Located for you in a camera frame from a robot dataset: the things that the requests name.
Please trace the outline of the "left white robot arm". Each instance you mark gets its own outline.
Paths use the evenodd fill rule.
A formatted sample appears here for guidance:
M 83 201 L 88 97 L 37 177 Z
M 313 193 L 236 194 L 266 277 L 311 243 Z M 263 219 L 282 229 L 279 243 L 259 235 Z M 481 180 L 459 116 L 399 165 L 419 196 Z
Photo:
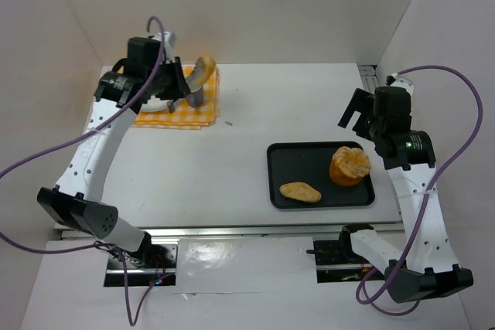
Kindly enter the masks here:
M 166 250 L 102 202 L 104 184 L 142 106 L 152 97 L 175 103 L 191 93 L 175 44 L 173 32 L 129 39 L 127 56 L 98 81 L 84 138 L 69 165 L 54 187 L 42 187 L 37 195 L 56 223 L 115 245 L 113 255 L 122 254 L 137 267 L 148 266 Z

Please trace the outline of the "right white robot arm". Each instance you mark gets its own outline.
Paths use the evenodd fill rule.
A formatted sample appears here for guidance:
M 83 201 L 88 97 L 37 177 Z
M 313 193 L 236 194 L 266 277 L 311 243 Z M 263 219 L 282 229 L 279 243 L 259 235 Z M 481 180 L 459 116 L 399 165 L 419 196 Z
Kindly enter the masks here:
M 403 87 L 356 89 L 338 125 L 345 128 L 354 113 L 353 131 L 372 141 L 382 158 L 401 210 L 407 242 L 399 250 L 369 224 L 344 226 L 340 245 L 347 257 L 362 257 L 384 276 L 384 292 L 399 304 L 444 298 L 473 285 L 473 273 L 461 267 L 449 242 L 439 203 L 431 138 L 411 129 L 411 95 Z

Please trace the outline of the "metal tongs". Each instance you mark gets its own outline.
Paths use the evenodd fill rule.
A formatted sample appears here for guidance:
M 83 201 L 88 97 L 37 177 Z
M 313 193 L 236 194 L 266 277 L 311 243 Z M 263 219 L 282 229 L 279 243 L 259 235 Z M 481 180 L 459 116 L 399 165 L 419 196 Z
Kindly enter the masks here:
M 184 98 L 179 98 L 177 100 L 171 100 L 169 102 L 168 106 L 168 112 L 170 114 L 174 113 L 177 109 L 177 107 L 185 101 L 187 104 L 187 97 L 192 93 L 197 90 L 199 90 L 201 87 L 203 88 L 203 85 L 201 85 L 200 82 L 200 74 L 201 74 L 201 67 L 200 67 L 200 58 L 196 61 L 194 68 L 189 76 L 186 77 L 186 83 L 190 89 L 190 93 L 186 95 Z

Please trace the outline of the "triangular bread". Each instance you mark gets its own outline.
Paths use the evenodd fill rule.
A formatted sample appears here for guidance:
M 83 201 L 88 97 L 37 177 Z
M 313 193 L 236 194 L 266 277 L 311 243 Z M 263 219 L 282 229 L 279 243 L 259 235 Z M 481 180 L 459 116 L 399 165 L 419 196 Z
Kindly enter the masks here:
M 200 82 L 201 85 L 204 85 L 215 71 L 216 62 L 210 54 L 204 53 L 200 57 L 200 67 L 201 67 Z

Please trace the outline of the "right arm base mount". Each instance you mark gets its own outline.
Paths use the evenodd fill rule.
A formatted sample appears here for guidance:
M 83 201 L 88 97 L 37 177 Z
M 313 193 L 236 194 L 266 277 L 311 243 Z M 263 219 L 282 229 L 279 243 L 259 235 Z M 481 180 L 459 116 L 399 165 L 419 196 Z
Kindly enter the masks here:
M 366 223 L 353 223 L 342 227 L 335 240 L 314 240 L 306 253 L 314 257 L 318 284 L 358 282 L 373 270 L 373 266 L 351 250 L 350 234 L 373 230 Z

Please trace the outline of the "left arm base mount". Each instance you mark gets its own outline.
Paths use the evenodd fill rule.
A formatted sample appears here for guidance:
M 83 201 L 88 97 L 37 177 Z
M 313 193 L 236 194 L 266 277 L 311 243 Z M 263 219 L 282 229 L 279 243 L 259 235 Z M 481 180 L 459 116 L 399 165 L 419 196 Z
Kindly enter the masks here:
M 125 253 L 129 287 L 146 287 L 153 283 L 157 287 L 176 285 L 176 263 L 179 245 L 167 241 L 162 249 L 155 253 L 147 263 L 141 264 Z M 105 287 L 124 287 L 124 264 L 116 252 L 108 256 L 104 276 Z

